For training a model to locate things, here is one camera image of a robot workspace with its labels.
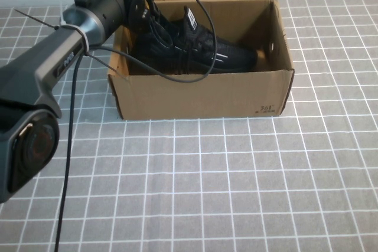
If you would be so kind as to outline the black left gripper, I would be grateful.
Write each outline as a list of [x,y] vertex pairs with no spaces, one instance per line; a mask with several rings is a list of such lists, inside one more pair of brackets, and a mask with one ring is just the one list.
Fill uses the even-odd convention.
[[134,33],[145,33],[150,28],[160,45],[174,45],[175,26],[164,17],[153,0],[127,0],[126,27]]

